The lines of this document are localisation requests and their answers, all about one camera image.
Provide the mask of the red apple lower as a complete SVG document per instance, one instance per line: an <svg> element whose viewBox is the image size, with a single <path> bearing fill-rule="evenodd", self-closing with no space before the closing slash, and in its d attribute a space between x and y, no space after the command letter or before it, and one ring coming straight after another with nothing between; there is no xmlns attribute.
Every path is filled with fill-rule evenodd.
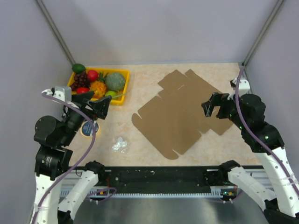
<svg viewBox="0 0 299 224"><path fill-rule="evenodd" d="M76 93L82 94L82 93L86 93L88 91L89 91L89 88L87 88L87 87L79 87L79 88L77 88Z"/></svg>

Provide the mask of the crumpled clear plastic wrap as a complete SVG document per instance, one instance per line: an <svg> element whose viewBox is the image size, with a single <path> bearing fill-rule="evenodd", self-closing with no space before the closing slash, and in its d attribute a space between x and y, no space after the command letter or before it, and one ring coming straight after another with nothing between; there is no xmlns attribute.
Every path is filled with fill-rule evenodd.
<svg viewBox="0 0 299 224"><path fill-rule="evenodd" d="M117 138L116 143L112 146L112 150L115 152L127 153L128 142L122 137Z"/></svg>

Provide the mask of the yellow plastic tray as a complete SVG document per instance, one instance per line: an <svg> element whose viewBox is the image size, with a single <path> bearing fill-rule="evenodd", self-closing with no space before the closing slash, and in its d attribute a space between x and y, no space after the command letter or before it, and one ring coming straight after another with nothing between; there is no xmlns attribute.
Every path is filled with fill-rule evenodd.
<svg viewBox="0 0 299 224"><path fill-rule="evenodd" d="M121 73L125 78L124 87L117 91L117 94L120 95L118 98L113 98L111 100L111 105L123 105L125 101L125 94L128 92L128 83L130 80L130 71L129 70L120 70L120 69L108 69L108 68L97 68L97 67L86 67L86 72L89 70L95 70L97 72L104 72L104 76L110 73L118 72Z"/></svg>

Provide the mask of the green melon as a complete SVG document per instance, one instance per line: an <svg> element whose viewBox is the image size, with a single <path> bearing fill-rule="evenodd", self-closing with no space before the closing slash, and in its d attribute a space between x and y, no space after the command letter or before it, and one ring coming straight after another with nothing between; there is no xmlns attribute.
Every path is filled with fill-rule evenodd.
<svg viewBox="0 0 299 224"><path fill-rule="evenodd" d="M111 91L120 91L125 86L126 79L125 77L118 72L110 73L106 76L106 86Z"/></svg>

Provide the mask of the green avocado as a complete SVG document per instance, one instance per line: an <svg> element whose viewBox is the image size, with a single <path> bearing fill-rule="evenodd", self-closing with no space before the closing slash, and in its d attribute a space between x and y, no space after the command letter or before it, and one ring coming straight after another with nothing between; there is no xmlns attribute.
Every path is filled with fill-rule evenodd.
<svg viewBox="0 0 299 224"><path fill-rule="evenodd" d="M74 73L82 73L86 70L86 67L80 63L75 63L72 65L71 69Z"/></svg>

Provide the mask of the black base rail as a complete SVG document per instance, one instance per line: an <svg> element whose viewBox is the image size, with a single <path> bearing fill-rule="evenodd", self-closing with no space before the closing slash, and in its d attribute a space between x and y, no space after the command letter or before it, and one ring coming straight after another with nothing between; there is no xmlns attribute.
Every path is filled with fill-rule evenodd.
<svg viewBox="0 0 299 224"><path fill-rule="evenodd" d="M235 189L217 166L106 167L95 188L114 187L117 193L208 193Z"/></svg>

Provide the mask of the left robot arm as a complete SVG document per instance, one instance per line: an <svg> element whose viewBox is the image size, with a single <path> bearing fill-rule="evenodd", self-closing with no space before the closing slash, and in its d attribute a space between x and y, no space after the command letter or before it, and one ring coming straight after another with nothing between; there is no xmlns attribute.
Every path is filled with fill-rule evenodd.
<svg viewBox="0 0 299 224"><path fill-rule="evenodd" d="M46 89L42 96L63 104L66 110L62 120L44 116L35 124L34 141L40 148L36 154L36 195L30 221L33 224L72 224L91 189L105 182L105 167L96 161L88 162L78 182L60 201L62 181L91 151L96 139L94 121L106 118L112 98L107 96L92 101L92 91L73 95L69 87ZM73 151L66 147L84 121L93 129L92 141L77 163L69 167Z"/></svg>

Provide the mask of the brown cardboard box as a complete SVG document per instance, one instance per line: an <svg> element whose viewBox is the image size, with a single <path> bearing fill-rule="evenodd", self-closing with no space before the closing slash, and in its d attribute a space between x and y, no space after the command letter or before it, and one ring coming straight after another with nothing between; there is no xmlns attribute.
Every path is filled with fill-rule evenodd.
<svg viewBox="0 0 299 224"><path fill-rule="evenodd" d="M162 90L132 115L132 123L165 158L177 159L209 130L223 135L232 126L216 117L218 108L205 117L201 104L218 89L194 71L175 70L158 84Z"/></svg>

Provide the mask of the blue tape roll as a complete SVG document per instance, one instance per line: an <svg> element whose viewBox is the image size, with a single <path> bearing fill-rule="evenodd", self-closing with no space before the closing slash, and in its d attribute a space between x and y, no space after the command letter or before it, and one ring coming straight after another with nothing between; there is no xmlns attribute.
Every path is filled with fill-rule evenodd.
<svg viewBox="0 0 299 224"><path fill-rule="evenodd" d="M100 126L96 121L93 122L93 126L95 128L95 132L93 131L91 124L89 124L87 121L84 122L80 128L81 135L91 138L93 136L93 133L95 133L96 136L98 136L101 132Z"/></svg>

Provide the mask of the orange pineapple toy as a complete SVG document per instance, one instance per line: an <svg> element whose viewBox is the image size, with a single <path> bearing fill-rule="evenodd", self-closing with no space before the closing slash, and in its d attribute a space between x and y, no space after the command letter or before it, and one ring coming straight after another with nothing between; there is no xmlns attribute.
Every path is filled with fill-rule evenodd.
<svg viewBox="0 0 299 224"><path fill-rule="evenodd" d="M96 79L96 81L91 82L89 89L94 92L94 98L102 98L106 94L107 85L104 72L100 72L99 77Z"/></svg>

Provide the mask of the green lime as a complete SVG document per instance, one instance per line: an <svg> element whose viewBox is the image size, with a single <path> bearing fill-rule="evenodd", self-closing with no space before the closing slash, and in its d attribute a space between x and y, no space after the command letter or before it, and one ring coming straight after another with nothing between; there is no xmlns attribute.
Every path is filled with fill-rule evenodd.
<svg viewBox="0 0 299 224"><path fill-rule="evenodd" d="M112 99L118 97L117 92L115 92L115 91L107 91L105 94L105 97L108 97L108 96L110 96Z"/></svg>

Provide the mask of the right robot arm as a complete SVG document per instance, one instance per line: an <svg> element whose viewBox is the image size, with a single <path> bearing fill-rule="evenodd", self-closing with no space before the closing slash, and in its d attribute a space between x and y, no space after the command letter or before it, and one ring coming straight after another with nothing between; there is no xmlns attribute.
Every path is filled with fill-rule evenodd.
<svg viewBox="0 0 299 224"><path fill-rule="evenodd" d="M204 115L210 117L219 107L219 119L229 119L241 131L244 142L262 163L272 188L267 189L234 160L222 163L210 183L234 184L254 200L270 224L299 222L299 182L288 162L285 144L276 127L264 118L265 104L259 96L245 94L229 98L213 93L201 104Z"/></svg>

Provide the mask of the red apple upper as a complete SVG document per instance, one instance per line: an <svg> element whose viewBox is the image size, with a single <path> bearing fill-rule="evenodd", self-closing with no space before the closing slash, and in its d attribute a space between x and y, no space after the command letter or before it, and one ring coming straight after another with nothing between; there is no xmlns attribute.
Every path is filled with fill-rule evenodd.
<svg viewBox="0 0 299 224"><path fill-rule="evenodd" d="M90 82L94 82L98 79L99 74L95 70L89 70L88 73L87 73L87 77L88 77Z"/></svg>

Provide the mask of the dark red grape bunch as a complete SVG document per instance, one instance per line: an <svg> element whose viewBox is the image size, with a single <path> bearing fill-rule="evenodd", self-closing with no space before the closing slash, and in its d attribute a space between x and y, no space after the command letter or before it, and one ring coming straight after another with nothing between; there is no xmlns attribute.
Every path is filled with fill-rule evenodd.
<svg viewBox="0 0 299 224"><path fill-rule="evenodd" d="M74 75L74 81L70 85L72 91L76 91L78 88L89 88L90 87L90 81L87 76L86 71L83 71L81 73L76 73Z"/></svg>

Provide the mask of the red apple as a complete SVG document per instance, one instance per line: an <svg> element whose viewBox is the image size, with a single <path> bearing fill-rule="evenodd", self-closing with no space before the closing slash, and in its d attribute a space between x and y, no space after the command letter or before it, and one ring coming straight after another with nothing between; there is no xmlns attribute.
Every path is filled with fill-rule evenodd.
<svg viewBox="0 0 299 224"><path fill-rule="evenodd" d="M99 74L95 70L89 70L88 73L87 73L87 77L88 77L90 82L94 82L98 79Z"/></svg>
<svg viewBox="0 0 299 224"><path fill-rule="evenodd" d="M76 93L82 94L82 93L86 93L88 91L89 91L89 88L87 88L87 87L79 87L79 88L77 88Z"/></svg>

